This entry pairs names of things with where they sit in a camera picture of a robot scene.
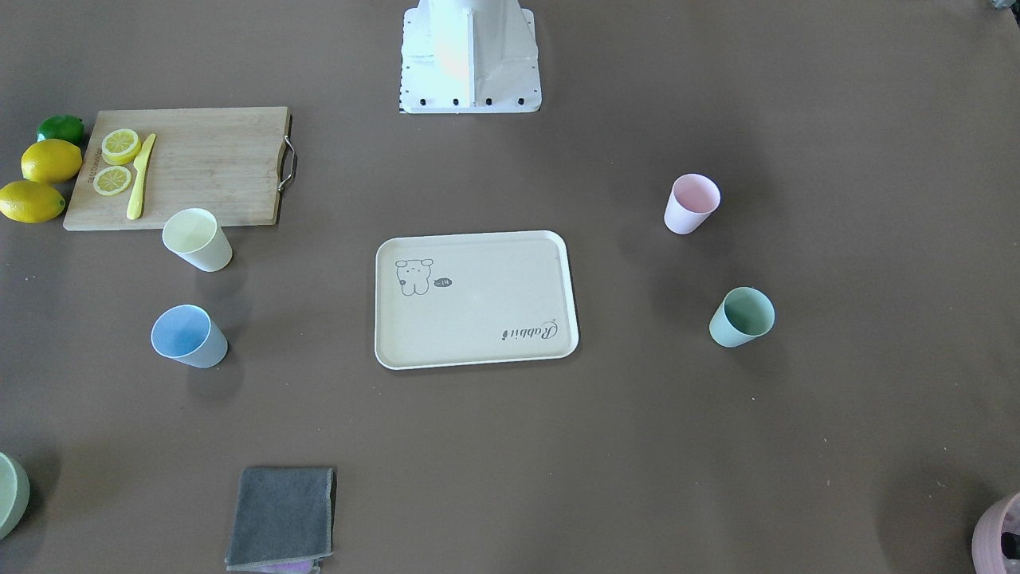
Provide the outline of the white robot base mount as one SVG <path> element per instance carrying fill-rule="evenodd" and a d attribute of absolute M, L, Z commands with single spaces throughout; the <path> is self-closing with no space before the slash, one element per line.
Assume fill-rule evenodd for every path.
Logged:
<path fill-rule="evenodd" d="M 517 1 L 420 1 L 403 14 L 398 109 L 538 112 L 536 15 Z"/>

